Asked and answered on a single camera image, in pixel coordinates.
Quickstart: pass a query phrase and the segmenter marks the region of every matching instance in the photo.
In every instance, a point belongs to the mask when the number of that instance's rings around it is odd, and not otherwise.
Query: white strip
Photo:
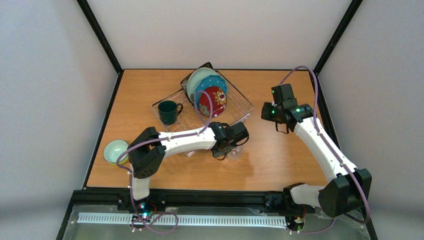
[[[79,224],[131,224],[133,214],[127,213],[95,213],[80,212]],[[154,225],[174,226],[175,217],[164,215]],[[179,226],[222,226],[222,227],[266,227],[285,228],[284,216],[211,216],[211,215],[178,215]]]

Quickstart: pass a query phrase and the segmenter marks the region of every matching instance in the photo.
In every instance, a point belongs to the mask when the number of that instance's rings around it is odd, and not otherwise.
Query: dish rack
[[[226,94],[226,105],[224,112],[222,112],[216,117],[213,117],[211,121],[226,123],[230,126],[245,121],[250,116],[254,108],[253,103],[249,101],[249,99],[245,95],[243,95],[243,93],[241,93],[240,90],[237,89],[237,87],[234,86],[234,84],[232,84],[225,76],[223,76],[219,71],[216,72],[226,81],[228,92]],[[184,93],[182,88],[152,104],[151,108],[153,109],[153,112],[158,119],[158,105],[163,101],[174,101],[177,104],[183,105],[182,112],[178,115],[176,122],[171,125],[166,125],[160,122],[168,132],[181,132],[192,129],[198,129],[205,125],[203,121],[207,122],[209,119],[209,117],[206,117],[201,114],[200,110],[199,113],[201,117],[198,116],[195,107],[186,97],[186,94]],[[190,157],[195,152],[197,152],[197,150],[188,151],[184,154],[187,157]]]

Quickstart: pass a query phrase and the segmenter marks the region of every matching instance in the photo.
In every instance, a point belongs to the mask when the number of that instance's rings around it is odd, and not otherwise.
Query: gray wall
[[[0,11],[0,239],[54,239],[117,74],[76,1]]]
[[[123,68],[287,69],[317,63],[351,1],[89,2]]]
[[[373,176],[381,239],[424,233],[423,16],[423,1],[364,1],[319,76],[344,154]]]

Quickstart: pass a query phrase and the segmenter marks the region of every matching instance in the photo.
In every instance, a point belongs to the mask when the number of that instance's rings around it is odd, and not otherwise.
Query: bowl
[[[187,84],[186,84],[186,92],[187,96],[190,98],[190,100],[193,102],[193,96],[196,90],[196,87],[198,86],[199,82],[202,81],[207,76],[215,75],[217,76],[218,73],[209,67],[201,67],[195,70],[191,75],[190,78],[188,78]]]
[[[103,150],[103,157],[106,162],[116,164],[118,157],[128,149],[128,143],[124,140],[114,140],[109,142]],[[119,164],[128,162],[128,154],[125,154]]]
[[[196,87],[196,90],[194,93],[197,93],[198,91],[205,91],[207,88],[212,87],[212,86],[216,86],[219,87],[221,90],[224,91],[225,95],[227,95],[228,93],[228,87],[227,87],[227,83],[225,81],[224,78],[222,78],[219,75],[210,75],[205,77],[204,79],[202,79],[199,84]],[[197,95],[197,106],[199,107],[199,101],[200,101],[200,97],[201,94]]]
[[[227,97],[224,90],[218,86],[210,86],[204,90],[212,100],[212,117],[219,116],[225,110],[227,104]],[[211,112],[211,106],[209,104],[209,99],[206,94],[200,94],[198,107],[200,112],[209,117]]]

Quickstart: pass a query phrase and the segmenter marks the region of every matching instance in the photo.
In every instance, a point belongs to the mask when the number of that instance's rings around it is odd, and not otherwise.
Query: mug
[[[159,110],[160,121],[163,124],[171,125],[177,121],[177,116],[183,110],[183,104],[167,100],[159,103],[157,109]]]

